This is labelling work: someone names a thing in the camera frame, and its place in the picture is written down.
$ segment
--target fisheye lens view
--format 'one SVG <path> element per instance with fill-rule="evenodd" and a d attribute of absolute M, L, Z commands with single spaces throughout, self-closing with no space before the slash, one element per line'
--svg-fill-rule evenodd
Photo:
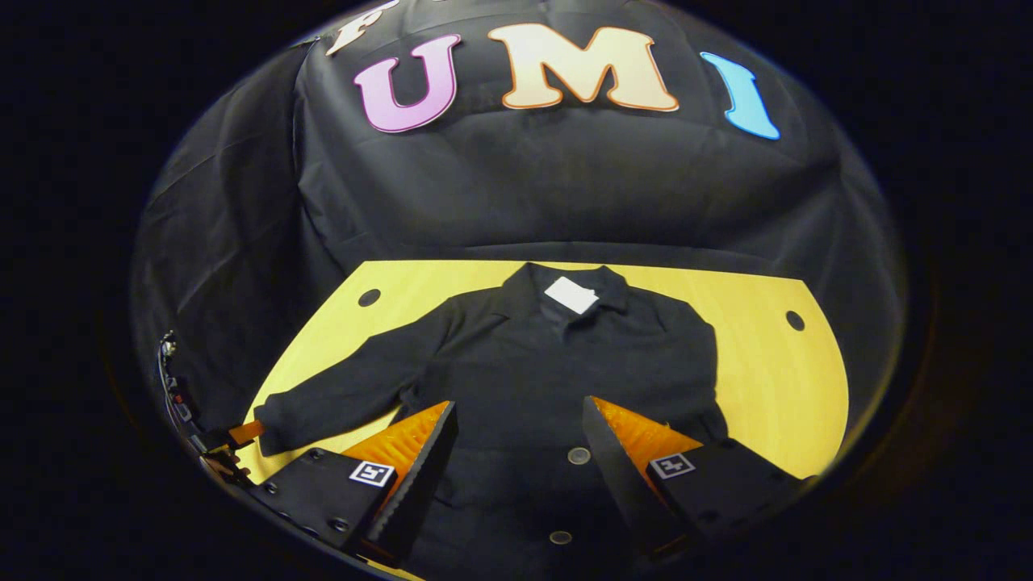
<path fill-rule="evenodd" d="M 782 63 L 648 0 L 299 38 L 186 128 L 129 279 L 143 389 L 263 524 L 370 578 L 685 579 L 864 432 L 913 258 Z"/>

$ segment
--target black jacket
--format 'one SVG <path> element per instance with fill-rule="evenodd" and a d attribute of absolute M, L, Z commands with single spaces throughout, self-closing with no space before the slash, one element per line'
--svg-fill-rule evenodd
<path fill-rule="evenodd" d="M 543 294 L 566 276 L 598 300 L 583 314 Z M 685 302 L 629 287 L 608 268 L 526 264 L 496 288 L 452 297 L 255 408 L 265 455 L 348 431 L 401 398 L 397 419 L 455 400 L 459 438 L 406 568 L 434 579 L 628 574 L 636 556 L 587 448 L 595 395 L 707 442 L 727 435 L 715 401 L 714 329 Z M 550 534 L 567 531 L 556 545 Z"/>

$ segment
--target jacket sleeve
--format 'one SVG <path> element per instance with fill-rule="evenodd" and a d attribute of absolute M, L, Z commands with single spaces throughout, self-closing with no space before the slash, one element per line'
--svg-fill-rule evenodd
<path fill-rule="evenodd" d="M 424 317 L 374 335 L 355 353 L 255 407 L 265 433 L 262 456 L 296 450 L 358 428 L 390 408 L 412 386 L 459 322 L 448 299 Z"/>

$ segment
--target yellow table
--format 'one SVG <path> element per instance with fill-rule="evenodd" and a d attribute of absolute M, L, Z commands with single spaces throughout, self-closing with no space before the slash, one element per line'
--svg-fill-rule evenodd
<path fill-rule="evenodd" d="M 499 286 L 523 265 L 509 261 L 392 261 L 364 263 L 306 324 L 270 371 L 252 402 L 285 392 L 350 356 L 371 335 L 424 316 L 445 299 Z M 538 263 L 566 270 L 598 264 Z M 637 286 L 681 299 L 714 326 L 717 402 L 728 435 L 787 472 L 821 472 L 839 451 L 846 428 L 846 371 L 836 338 L 801 280 L 710 271 L 606 265 Z M 358 298 L 380 290 L 368 307 Z M 805 323 L 786 320 L 787 311 Z M 341 451 L 384 429 L 397 408 L 357 430 L 315 442 Z M 262 482 L 304 450 L 263 458 L 258 446 L 238 452 L 240 465 Z M 403 572 L 387 570 L 415 579 Z"/>

